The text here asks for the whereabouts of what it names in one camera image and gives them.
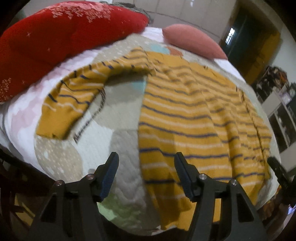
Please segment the yellow striped knit sweater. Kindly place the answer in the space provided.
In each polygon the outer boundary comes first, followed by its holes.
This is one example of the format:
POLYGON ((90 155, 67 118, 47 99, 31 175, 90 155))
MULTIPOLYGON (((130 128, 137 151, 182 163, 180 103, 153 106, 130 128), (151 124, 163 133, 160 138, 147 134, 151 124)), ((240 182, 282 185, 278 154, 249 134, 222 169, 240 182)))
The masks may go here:
POLYGON ((43 103, 37 135, 65 139, 97 95, 119 102, 106 128, 135 128, 135 158, 163 230, 187 230, 195 208, 174 168, 177 152, 215 180, 236 178, 257 203, 269 179, 271 133, 229 79, 181 56, 135 48, 64 77, 43 103))

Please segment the white shelf unit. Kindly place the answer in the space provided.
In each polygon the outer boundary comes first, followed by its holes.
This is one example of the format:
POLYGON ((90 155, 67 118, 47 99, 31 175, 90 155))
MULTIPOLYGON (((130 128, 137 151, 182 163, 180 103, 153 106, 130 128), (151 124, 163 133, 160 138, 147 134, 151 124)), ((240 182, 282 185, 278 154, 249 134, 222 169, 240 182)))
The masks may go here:
POLYGON ((280 153, 295 143, 295 117, 276 91, 262 103, 273 129, 280 153))

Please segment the patterned patchwork bed cover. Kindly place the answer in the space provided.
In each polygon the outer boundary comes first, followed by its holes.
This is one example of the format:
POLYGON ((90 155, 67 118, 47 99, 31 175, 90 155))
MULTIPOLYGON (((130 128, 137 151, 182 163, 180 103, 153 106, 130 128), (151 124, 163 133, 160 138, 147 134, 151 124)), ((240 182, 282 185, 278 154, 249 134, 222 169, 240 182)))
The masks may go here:
MULTIPOLYGON (((181 56, 188 62, 198 63, 229 79, 250 99, 258 115, 268 126, 271 133, 269 156, 278 156, 278 147, 275 143, 275 137, 270 128, 267 115, 258 102, 254 91, 246 82, 234 77, 217 64, 198 55, 173 48, 139 34, 132 34, 118 42, 119 46, 127 47, 133 41, 137 45, 124 52, 121 56, 135 48, 142 48, 147 52, 181 56)), ((115 50, 115 48, 107 49, 107 58, 99 56, 99 60, 93 61, 91 64, 121 57, 111 57, 115 50)), ((51 88, 46 97, 57 84, 51 88)), ((111 125, 110 128, 106 128, 104 125, 104 121, 107 119, 106 115, 112 109, 115 111, 119 110, 118 101, 105 100, 101 95, 97 95, 83 116, 74 123, 65 139, 58 140, 41 137, 36 133, 35 154, 37 160, 50 177, 62 179, 65 182, 74 182, 80 180, 92 169, 96 169, 99 165, 104 164, 111 152, 118 153, 118 170, 108 196, 98 205, 100 213, 113 224, 129 233, 148 236, 158 232, 165 232, 166 230, 163 230, 160 226, 159 214, 145 186, 140 163, 135 158, 134 149, 137 145, 137 137, 134 133, 135 128, 128 123, 111 125)), ((261 208, 266 204, 274 196, 279 186, 269 166, 268 173, 269 179, 266 180, 259 192, 258 201, 254 204, 256 208, 261 208)))

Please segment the white pink fleece blanket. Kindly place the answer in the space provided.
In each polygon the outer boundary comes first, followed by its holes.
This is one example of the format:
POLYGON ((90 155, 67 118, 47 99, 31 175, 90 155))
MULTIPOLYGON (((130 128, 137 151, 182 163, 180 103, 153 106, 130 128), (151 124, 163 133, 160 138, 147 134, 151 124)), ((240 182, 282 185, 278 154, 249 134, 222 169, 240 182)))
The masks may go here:
POLYGON ((115 48, 111 56, 115 58, 129 51, 137 44, 135 41, 127 47, 119 42, 86 50, 58 64, 52 71, 32 84, 26 91, 1 105, 1 148, 6 153, 45 172, 37 161, 34 150, 34 134, 41 114, 41 105, 45 95, 59 80, 79 67, 98 61, 99 56, 107 58, 107 49, 115 48))

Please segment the pink pillow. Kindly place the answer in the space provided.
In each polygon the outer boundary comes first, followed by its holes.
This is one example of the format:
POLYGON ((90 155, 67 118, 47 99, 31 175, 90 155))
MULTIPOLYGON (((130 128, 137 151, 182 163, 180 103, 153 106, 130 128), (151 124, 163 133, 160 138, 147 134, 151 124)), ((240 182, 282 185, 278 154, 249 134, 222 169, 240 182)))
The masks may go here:
POLYGON ((166 42, 206 59, 224 59, 227 56, 222 48, 206 33, 185 24, 173 24, 162 29, 166 42))

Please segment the white glossy wardrobe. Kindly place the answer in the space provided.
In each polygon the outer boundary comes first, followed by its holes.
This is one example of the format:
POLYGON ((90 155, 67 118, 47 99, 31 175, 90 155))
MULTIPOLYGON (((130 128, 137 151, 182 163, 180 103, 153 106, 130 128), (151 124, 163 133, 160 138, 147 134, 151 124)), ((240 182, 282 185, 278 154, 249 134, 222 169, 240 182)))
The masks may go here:
POLYGON ((150 26, 165 28, 187 24, 198 28, 219 43, 237 7, 234 0, 129 0, 150 16, 150 26))

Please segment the red floral quilt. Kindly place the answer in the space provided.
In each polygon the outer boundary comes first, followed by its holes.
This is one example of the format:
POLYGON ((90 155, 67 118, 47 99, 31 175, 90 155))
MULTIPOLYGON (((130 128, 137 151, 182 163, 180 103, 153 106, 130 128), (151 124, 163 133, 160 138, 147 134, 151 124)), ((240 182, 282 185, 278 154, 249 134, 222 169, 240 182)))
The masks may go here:
POLYGON ((66 1, 22 19, 1 35, 1 102, 7 102, 85 50, 140 33, 141 9, 93 1, 66 1))

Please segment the grey cloth behind quilt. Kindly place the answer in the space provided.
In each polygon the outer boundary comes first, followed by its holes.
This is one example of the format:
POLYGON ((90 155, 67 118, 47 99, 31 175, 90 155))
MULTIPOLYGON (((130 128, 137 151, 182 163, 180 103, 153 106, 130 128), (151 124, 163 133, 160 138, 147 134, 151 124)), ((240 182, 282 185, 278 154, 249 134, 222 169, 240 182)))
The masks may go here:
POLYGON ((124 3, 124 2, 116 2, 114 4, 110 4, 107 1, 100 1, 100 3, 102 3, 102 4, 108 4, 108 5, 111 5, 111 6, 120 6, 120 7, 129 9, 131 11, 134 11, 136 13, 144 14, 148 18, 148 25, 152 23, 152 18, 149 15, 149 13, 147 11, 145 11, 144 9, 141 9, 141 8, 136 7, 135 4, 124 3))

